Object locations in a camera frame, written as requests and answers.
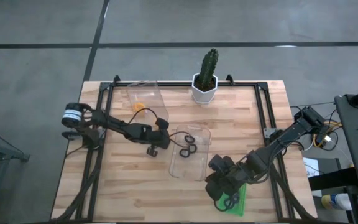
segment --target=green object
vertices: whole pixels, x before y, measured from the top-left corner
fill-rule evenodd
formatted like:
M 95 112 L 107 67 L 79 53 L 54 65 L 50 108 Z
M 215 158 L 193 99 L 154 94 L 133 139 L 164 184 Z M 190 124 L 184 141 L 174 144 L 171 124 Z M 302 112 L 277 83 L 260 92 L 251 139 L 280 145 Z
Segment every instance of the green object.
M 216 64 L 218 62 L 218 51 L 216 49 L 211 49 L 204 57 L 203 64 L 201 66 L 200 75 L 198 76 L 198 83 L 202 88 L 201 91 L 207 90 L 212 80 L 212 75 L 214 74 Z
M 232 209 L 229 209 L 225 212 L 242 217 L 244 215 L 244 209 L 246 207 L 246 192 L 247 192 L 247 185 L 244 184 L 239 189 L 239 203 L 237 203 Z M 229 196 L 223 193 L 222 197 L 218 201 L 218 208 L 220 209 L 225 208 L 223 201 L 227 198 L 229 198 Z

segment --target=gray floor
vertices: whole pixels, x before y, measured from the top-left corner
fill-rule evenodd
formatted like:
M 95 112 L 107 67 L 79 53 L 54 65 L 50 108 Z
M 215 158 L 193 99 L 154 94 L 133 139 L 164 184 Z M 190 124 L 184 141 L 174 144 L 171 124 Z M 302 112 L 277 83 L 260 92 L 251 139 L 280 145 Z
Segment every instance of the gray floor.
M 92 43 L 103 1 L 0 1 L 0 44 Z M 101 42 L 358 41 L 358 0 L 112 0 Z M 91 80 L 188 80 L 209 49 L 99 49 Z M 218 78 L 284 80 L 292 105 L 358 92 L 358 47 L 221 48 Z M 48 220 L 67 142 L 64 106 L 76 101 L 89 49 L 0 49 L 0 134 L 31 154 L 12 162 L 0 223 Z M 315 106 L 323 116 L 333 105 Z M 340 131 L 333 152 L 350 162 Z M 310 140 L 304 139 L 309 146 Z M 319 210 L 327 220 L 342 213 Z

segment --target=black rubber ring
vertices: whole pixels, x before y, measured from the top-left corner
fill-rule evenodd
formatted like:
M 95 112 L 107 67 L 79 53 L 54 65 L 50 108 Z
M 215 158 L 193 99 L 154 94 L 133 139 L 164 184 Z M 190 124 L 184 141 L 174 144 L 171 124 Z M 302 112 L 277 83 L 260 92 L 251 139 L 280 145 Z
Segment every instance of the black rubber ring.
M 188 150 L 190 153 L 195 153 L 197 151 L 197 146 L 195 144 L 189 144 Z
M 179 155 L 182 156 L 183 158 L 188 158 L 190 156 L 190 150 L 189 149 L 180 149 L 179 151 Z
M 193 136 L 187 134 L 187 135 L 185 135 L 185 141 L 187 143 L 194 143 L 196 141 L 196 139 Z

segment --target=white bottle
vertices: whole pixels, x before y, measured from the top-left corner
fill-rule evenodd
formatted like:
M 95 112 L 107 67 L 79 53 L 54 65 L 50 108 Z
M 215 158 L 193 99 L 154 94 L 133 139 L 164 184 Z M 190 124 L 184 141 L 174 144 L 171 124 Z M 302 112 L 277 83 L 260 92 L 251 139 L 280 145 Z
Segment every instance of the white bottle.
M 324 195 L 321 197 L 324 208 L 338 210 L 352 210 L 349 195 L 345 193 Z

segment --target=plastic container lid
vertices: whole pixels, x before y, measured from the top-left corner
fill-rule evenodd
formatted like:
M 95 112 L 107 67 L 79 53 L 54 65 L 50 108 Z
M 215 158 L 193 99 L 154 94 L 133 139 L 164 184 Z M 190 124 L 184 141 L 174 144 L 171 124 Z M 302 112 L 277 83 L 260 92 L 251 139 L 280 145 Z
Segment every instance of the plastic container lid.
M 155 114 L 168 121 L 168 112 L 162 99 L 157 81 L 141 81 L 128 85 L 127 94 L 131 102 L 131 108 L 134 114 L 142 108 L 150 108 Z M 135 117 L 137 123 L 154 125 L 155 116 L 149 110 L 143 110 Z
M 183 157 L 180 155 L 180 151 L 183 148 L 175 144 L 169 173 L 172 177 L 202 181 L 206 177 L 206 164 L 211 132 L 206 128 L 185 125 L 179 126 L 176 132 L 179 131 L 189 133 L 194 137 L 195 141 L 192 144 L 197 146 L 197 150 L 194 153 L 190 153 L 188 157 Z M 188 146 L 189 143 L 185 140 L 187 136 L 186 133 L 176 134 L 175 142 L 182 146 Z

